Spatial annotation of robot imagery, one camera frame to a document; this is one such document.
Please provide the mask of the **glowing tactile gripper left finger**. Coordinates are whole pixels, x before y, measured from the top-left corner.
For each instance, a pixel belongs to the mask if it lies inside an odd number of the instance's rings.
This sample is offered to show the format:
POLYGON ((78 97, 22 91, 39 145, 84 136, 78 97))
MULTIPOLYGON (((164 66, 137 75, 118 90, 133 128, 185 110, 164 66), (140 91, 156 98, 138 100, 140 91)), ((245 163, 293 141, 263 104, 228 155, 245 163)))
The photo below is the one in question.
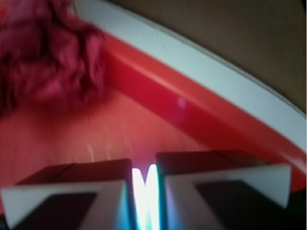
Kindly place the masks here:
POLYGON ((129 159, 45 167, 1 189, 10 230, 132 230, 129 159))

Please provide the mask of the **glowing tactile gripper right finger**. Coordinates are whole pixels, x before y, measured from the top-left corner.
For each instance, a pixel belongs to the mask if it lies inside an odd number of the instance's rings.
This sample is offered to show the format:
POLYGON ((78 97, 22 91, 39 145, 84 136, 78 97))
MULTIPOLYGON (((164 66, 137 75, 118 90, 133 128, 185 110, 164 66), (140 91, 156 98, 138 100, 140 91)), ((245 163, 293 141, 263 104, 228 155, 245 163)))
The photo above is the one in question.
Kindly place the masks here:
POLYGON ((285 230, 291 167, 238 150, 156 155, 164 230, 285 230))

